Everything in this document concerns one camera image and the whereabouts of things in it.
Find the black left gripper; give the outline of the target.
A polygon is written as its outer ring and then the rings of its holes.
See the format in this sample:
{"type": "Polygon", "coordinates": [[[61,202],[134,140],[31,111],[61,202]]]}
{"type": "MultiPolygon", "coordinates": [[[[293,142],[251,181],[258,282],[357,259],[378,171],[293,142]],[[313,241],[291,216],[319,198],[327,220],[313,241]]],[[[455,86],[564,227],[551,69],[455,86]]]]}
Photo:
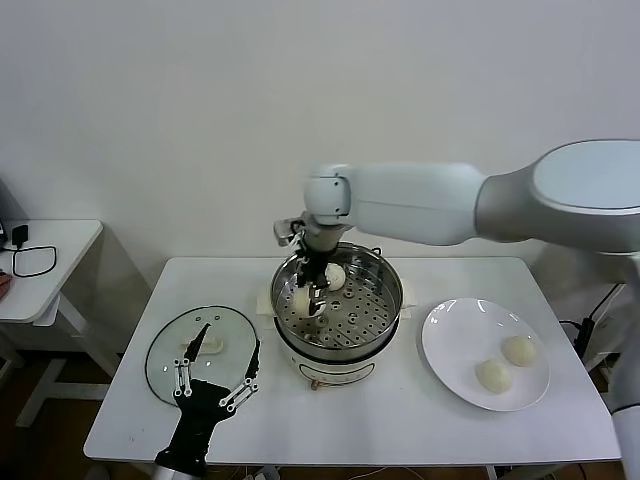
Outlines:
{"type": "Polygon", "coordinates": [[[209,328],[210,324],[206,323],[189,342],[183,357],[174,360],[173,396],[180,418],[169,445],[156,455],[157,459],[204,459],[216,424],[230,418],[230,412],[235,412],[259,389],[260,341],[256,343],[243,380],[232,391],[207,381],[191,381],[191,365],[209,328]]]}

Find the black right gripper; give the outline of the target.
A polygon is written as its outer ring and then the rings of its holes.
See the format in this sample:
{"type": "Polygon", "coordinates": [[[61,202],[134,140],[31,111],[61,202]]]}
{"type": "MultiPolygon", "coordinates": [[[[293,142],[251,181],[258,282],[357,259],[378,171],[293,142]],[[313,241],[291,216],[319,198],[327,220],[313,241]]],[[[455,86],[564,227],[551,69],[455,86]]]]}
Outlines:
{"type": "Polygon", "coordinates": [[[329,282],[326,278],[326,268],[331,252],[313,250],[301,245],[295,252],[297,260],[297,295],[301,299],[309,298],[309,314],[319,316],[326,307],[329,282]]]}

